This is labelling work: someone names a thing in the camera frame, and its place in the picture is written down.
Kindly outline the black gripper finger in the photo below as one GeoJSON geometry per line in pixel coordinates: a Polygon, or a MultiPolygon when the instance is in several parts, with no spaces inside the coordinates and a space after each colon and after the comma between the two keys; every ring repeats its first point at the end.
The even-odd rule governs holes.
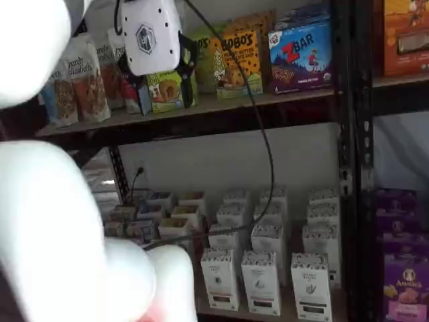
{"type": "Polygon", "coordinates": [[[194,102],[191,77],[198,62],[198,44],[182,32],[178,32],[178,40],[180,57],[175,71],[181,78],[180,90],[184,108],[189,108],[194,102]]]}
{"type": "Polygon", "coordinates": [[[137,76],[132,73],[128,66],[128,59],[126,55],[121,55],[118,60],[118,67],[124,77],[124,79],[135,89],[141,89],[147,85],[147,78],[144,75],[137,76]]]}

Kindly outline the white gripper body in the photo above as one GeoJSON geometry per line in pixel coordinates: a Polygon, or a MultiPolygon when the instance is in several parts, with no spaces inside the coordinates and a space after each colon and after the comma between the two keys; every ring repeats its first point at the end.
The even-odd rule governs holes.
{"type": "Polygon", "coordinates": [[[134,75],[166,72],[177,67],[182,26],[174,1],[124,1],[121,27],[127,63],[134,75]]]}

